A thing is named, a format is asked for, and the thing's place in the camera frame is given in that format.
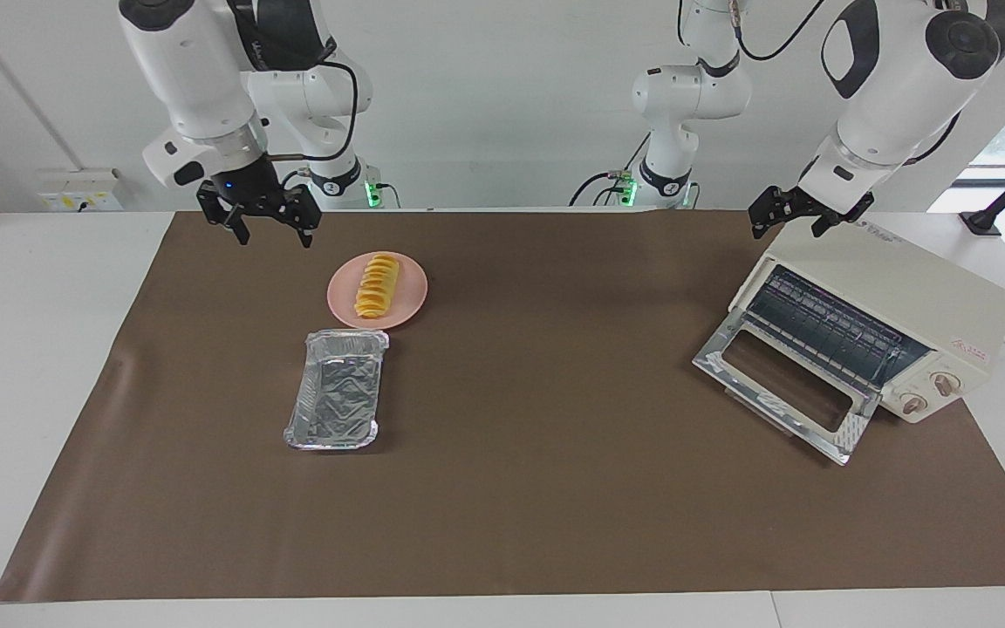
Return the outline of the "foil-lined glass oven door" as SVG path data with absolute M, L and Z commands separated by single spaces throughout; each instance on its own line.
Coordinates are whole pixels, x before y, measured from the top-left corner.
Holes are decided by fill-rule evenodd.
M 731 365 L 723 354 L 742 332 L 764 342 L 770 349 L 783 355 L 786 361 L 798 365 L 848 396 L 851 406 L 843 413 L 841 425 L 830 430 L 817 424 L 807 413 L 783 400 L 768 386 Z M 880 388 L 849 367 L 827 357 L 827 354 L 815 349 L 814 345 L 785 327 L 743 309 L 733 309 L 723 319 L 721 326 L 695 354 L 693 362 L 715 381 L 721 382 L 729 396 L 737 399 L 759 418 L 766 420 L 779 432 L 801 438 L 841 467 L 848 465 L 882 399 Z

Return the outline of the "brown table mat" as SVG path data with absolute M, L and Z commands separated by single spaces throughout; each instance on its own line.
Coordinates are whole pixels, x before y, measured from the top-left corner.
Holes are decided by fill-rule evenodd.
M 0 601 L 1001 587 L 1005 472 L 954 403 L 841 468 L 693 366 L 765 248 L 737 212 L 172 219 Z M 331 275 L 411 256 L 380 430 L 284 444 Z

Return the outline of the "aluminium foil baking tray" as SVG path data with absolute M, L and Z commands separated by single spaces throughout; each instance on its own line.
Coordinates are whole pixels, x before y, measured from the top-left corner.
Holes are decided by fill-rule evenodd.
M 367 447 L 379 433 L 380 371 L 388 349 L 383 331 L 330 329 L 304 341 L 306 358 L 284 442 L 303 452 Z

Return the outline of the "pink round plate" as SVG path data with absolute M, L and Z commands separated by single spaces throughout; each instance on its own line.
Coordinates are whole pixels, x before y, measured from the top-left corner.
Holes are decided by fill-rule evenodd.
M 378 256 L 378 251 L 355 256 L 351 261 L 332 274 L 332 279 L 326 289 L 326 302 L 331 315 L 347 327 L 363 330 L 386 331 L 403 325 L 418 315 L 429 291 L 429 281 L 424 269 L 411 257 L 401 253 L 386 251 L 384 255 L 398 261 L 400 273 L 393 291 L 393 302 L 386 315 L 378 318 L 362 318 L 356 315 L 355 299 L 359 283 L 362 281 L 366 265 L 372 258 Z

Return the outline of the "cream toaster oven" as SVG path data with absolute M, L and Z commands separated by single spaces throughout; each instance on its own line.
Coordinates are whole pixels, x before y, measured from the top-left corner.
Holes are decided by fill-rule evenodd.
M 928 401 L 918 424 L 988 382 L 1005 338 L 1005 289 L 876 223 L 846 223 L 815 238 L 809 226 L 778 231 L 729 309 L 747 310 L 774 267 L 793 270 L 834 297 L 929 346 L 930 352 L 882 386 L 882 408 L 901 418 L 901 394 Z M 941 397 L 932 376 L 961 379 L 961 396 Z

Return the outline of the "ridged golden bread loaf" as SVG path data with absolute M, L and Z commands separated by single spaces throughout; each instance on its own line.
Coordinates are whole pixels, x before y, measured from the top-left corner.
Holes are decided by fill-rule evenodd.
M 394 255 L 376 254 L 368 259 L 356 290 L 354 311 L 363 319 L 385 317 L 391 309 L 401 263 Z

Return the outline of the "white wall power socket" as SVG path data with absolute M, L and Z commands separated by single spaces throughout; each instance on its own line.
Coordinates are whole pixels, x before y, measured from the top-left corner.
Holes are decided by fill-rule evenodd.
M 52 212 L 123 211 L 124 186 L 116 168 L 40 168 L 38 198 Z

